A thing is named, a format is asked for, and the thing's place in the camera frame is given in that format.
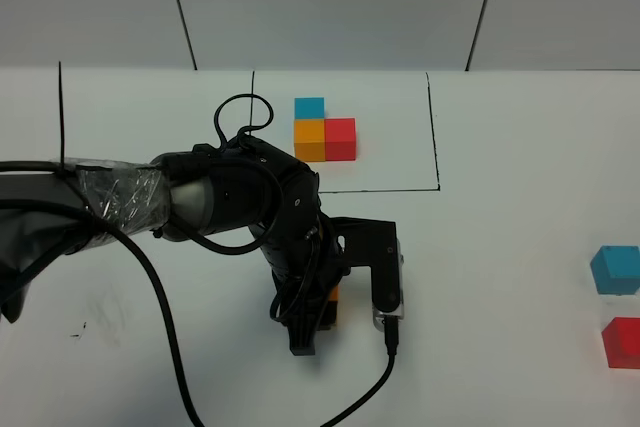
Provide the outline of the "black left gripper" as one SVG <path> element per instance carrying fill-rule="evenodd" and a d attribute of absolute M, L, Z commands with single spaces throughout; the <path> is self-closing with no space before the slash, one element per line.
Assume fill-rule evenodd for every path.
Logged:
<path fill-rule="evenodd" d="M 338 285 L 331 236 L 330 218 L 319 206 L 295 207 L 282 214 L 260 247 L 276 288 L 269 316 L 285 320 L 294 356 L 315 354 L 314 339 L 324 307 Z"/>

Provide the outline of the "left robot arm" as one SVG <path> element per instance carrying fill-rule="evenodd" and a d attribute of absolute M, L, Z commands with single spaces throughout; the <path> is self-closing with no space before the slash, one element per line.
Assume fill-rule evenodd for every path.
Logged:
<path fill-rule="evenodd" d="M 31 281 L 63 255 L 141 232 L 222 255 L 260 251 L 276 288 L 271 318 L 298 356 L 328 328 L 341 278 L 319 177 L 255 138 L 199 144 L 148 164 L 5 161 L 1 165 L 1 313 L 22 314 Z"/>

